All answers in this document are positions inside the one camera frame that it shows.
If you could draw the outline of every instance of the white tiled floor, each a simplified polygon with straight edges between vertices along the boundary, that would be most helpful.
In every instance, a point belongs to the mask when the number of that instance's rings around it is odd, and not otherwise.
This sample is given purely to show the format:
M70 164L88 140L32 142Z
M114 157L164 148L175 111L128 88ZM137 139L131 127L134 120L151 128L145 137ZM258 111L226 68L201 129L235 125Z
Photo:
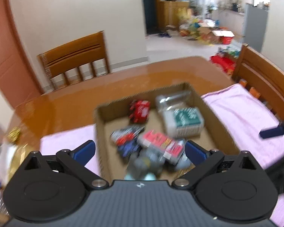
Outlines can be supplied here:
M130 66L119 67L113 69L112 72L133 68L136 66L144 66L153 62L171 60L189 56L202 56L209 60L214 55L218 47L221 45L205 45L198 41L187 41L182 37L159 37L158 35L150 35L146 37L146 49L148 61L133 64Z

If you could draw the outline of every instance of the ribbed gray surface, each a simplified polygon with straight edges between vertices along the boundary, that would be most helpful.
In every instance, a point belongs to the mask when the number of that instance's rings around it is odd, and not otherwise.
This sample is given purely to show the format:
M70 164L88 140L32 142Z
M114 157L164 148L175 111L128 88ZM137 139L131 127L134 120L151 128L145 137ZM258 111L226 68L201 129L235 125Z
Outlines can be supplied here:
M106 190L94 191L85 204L64 219L44 224L11 220L6 227L275 227L272 222L246 225L214 220L187 191L175 190L166 181L115 181Z

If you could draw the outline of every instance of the pink cloth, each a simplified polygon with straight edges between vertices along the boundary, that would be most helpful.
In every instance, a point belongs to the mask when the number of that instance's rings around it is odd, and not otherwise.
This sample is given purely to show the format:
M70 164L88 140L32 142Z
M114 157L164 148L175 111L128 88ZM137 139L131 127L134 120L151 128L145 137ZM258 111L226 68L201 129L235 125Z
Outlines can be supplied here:
M62 149L74 150L88 140L97 142L96 125L88 125L74 130L63 131L53 135L44 136L40 143L42 155L54 155ZM98 151L95 156L85 165L93 173L100 175Z
M275 127L277 118L240 84L202 96L229 131L240 150L248 150L263 168L284 156L284 136L263 140L262 129ZM284 194L279 196L271 220L284 226Z

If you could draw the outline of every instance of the wooden chair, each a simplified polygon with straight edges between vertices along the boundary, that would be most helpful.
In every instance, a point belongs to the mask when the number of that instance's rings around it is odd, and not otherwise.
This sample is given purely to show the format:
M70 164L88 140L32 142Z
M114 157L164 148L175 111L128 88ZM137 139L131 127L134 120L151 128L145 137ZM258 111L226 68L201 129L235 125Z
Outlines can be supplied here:
M93 62L96 60L104 59L107 73L111 72L103 31L61 45L38 55L38 58L41 60L46 75L51 83L51 88L54 90L56 90L57 87L52 78L63 74L65 84L70 85L65 72L74 68L78 71L79 81L83 81L79 66L87 63L90 64L93 77L97 77L93 65Z
M252 87L260 93L261 101L280 120L284 120L284 72L253 48L244 44L233 80L246 81L246 88Z

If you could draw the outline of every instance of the wooden table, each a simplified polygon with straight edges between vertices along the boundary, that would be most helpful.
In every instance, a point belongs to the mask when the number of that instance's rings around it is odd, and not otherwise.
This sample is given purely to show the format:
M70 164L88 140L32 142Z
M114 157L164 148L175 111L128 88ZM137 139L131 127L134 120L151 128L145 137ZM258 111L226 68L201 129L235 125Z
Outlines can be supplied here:
M20 127L18 144L28 143L38 150L45 135L93 124L93 111L101 103L181 82L190 83L200 95L233 84L201 57L157 62L70 85L24 103L16 108L8 131Z

